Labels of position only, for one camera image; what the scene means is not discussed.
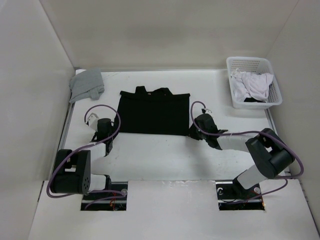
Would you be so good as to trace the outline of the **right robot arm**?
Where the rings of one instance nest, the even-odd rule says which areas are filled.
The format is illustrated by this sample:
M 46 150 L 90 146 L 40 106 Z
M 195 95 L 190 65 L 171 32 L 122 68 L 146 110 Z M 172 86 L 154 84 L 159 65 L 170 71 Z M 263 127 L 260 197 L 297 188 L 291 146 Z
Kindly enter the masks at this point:
M 254 165 L 232 180 L 232 192 L 238 198 L 245 197 L 250 188 L 275 179 L 295 160 L 282 140 L 270 128 L 258 133 L 239 134 L 218 129 L 212 116 L 203 113 L 192 120 L 189 136 L 204 140 L 216 150 L 235 150 L 250 154 Z

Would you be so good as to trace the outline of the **black tank top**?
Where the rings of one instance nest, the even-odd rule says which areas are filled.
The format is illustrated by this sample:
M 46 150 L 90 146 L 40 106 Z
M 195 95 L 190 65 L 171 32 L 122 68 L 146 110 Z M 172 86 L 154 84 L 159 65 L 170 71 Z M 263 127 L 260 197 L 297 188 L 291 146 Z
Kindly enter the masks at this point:
M 119 116 L 114 124 L 121 133 L 187 136 L 190 123 L 190 94 L 173 94 L 162 87 L 147 91 L 137 86 L 135 92 L 120 92 Z

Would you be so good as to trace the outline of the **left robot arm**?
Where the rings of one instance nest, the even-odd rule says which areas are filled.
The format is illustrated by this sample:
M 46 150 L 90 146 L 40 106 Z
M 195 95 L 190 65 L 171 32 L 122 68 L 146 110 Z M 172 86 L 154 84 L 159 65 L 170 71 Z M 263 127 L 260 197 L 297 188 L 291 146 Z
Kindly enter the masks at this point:
M 86 195 L 95 192 L 100 199 L 108 199 L 112 195 L 112 181 L 109 175 L 93 174 L 92 164 L 106 157 L 113 148 L 113 122 L 109 118 L 101 118 L 96 122 L 96 131 L 89 147 L 72 153 L 71 149 L 57 152 L 54 172 L 49 185 L 54 194 Z

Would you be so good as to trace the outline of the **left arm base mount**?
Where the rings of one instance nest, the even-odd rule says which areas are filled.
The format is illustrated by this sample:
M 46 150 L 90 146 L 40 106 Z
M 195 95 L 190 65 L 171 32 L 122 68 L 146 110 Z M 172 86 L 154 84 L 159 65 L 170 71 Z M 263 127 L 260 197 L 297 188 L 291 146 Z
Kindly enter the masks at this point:
M 113 182 L 111 192 L 89 193 L 81 200 L 81 211 L 117 212 L 127 210 L 128 182 Z

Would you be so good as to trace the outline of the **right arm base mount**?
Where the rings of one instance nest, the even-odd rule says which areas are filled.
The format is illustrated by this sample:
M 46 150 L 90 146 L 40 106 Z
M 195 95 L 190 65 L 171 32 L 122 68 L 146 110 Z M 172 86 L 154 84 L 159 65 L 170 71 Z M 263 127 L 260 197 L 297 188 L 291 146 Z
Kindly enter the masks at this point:
M 215 182 L 218 208 L 220 211 L 264 211 L 264 201 L 260 196 L 252 199 L 262 193 L 260 185 L 245 190 L 236 191 L 232 181 Z

